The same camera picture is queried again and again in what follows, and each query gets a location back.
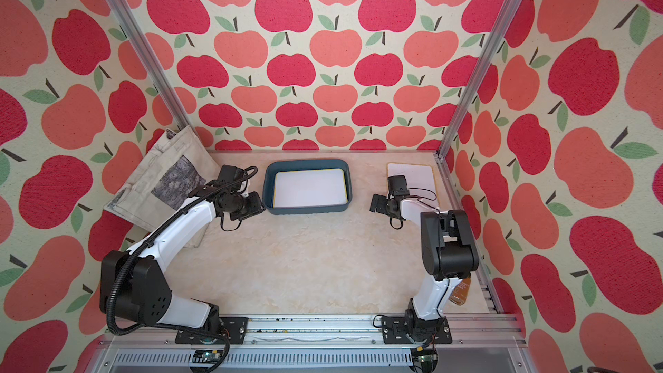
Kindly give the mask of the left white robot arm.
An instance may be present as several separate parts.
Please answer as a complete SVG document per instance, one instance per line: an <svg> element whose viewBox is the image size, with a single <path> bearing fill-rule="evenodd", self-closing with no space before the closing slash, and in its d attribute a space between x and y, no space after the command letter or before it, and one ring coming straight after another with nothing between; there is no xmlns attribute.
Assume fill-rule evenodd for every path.
<svg viewBox="0 0 663 373"><path fill-rule="evenodd" d="M228 213L241 222L264 211L257 192L193 197L144 240L125 252L109 252L102 261L99 308L110 332L123 336L154 327L221 339L219 307L176 295L165 272L214 219Z"/></svg>

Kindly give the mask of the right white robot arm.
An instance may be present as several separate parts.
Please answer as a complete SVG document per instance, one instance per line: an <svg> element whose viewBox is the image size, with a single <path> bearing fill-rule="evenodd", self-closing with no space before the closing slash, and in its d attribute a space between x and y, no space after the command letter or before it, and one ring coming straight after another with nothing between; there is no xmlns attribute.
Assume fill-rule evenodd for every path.
<svg viewBox="0 0 663 373"><path fill-rule="evenodd" d="M480 257L466 212L442 211L414 197L375 194L369 207L421 229L421 259L427 276L403 316L380 316L386 345L450 344L452 335L443 307L461 281L478 269Z"/></svg>

